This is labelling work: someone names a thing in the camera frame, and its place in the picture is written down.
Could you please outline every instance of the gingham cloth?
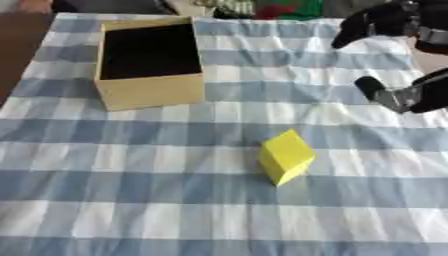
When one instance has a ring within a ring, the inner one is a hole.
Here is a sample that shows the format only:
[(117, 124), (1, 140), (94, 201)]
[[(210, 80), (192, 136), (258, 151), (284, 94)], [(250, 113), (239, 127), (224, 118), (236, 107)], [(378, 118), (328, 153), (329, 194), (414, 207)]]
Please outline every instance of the gingham cloth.
[[(58, 15), (1, 110), (0, 255), (448, 254), (446, 112), (353, 86), (420, 76), (401, 39), (334, 51), (338, 20), (196, 19), (207, 101), (108, 113), (98, 20), (137, 18)], [(275, 188), (256, 154), (289, 128), (317, 158)]]

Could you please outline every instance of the robotic finger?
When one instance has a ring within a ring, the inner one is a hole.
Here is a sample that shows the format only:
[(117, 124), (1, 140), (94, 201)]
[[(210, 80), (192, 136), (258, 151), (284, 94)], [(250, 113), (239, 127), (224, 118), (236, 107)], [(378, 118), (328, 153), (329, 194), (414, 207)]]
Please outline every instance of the robotic finger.
[(373, 77), (362, 77), (355, 85), (370, 101), (397, 113), (424, 113), (448, 107), (448, 69), (440, 70), (414, 81), (412, 86), (387, 90)]

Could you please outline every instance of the blue and white tablecloth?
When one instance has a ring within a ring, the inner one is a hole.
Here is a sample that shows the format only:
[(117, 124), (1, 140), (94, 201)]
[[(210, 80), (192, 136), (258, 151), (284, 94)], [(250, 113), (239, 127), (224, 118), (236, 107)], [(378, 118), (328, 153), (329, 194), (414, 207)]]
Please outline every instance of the blue and white tablecloth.
[[(196, 19), (207, 101), (106, 112), (99, 20), (57, 16), (0, 111), (0, 255), (448, 255), (448, 118), (353, 86), (421, 75), (401, 39), (334, 51), (338, 20)], [(275, 188), (259, 143), (294, 128), (308, 175)]]

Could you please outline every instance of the red object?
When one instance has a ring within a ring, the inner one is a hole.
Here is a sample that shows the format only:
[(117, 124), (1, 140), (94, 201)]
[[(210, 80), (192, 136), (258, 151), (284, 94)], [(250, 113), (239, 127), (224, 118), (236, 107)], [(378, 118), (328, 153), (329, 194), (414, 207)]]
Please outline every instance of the red object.
[(268, 5), (257, 11), (255, 19), (272, 20), (282, 14), (294, 13), (294, 10), (294, 5)]

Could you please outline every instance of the green object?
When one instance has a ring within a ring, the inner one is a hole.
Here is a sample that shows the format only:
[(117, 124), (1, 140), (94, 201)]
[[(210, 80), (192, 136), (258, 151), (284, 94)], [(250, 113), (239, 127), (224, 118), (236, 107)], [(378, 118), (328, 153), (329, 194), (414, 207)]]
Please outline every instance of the green object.
[[(278, 1), (280, 5), (292, 4), (288, 0), (273, 0)], [(279, 20), (312, 20), (322, 17), (322, 0), (300, 0), (301, 4), (295, 8), (293, 14), (282, 14), (276, 19)]]

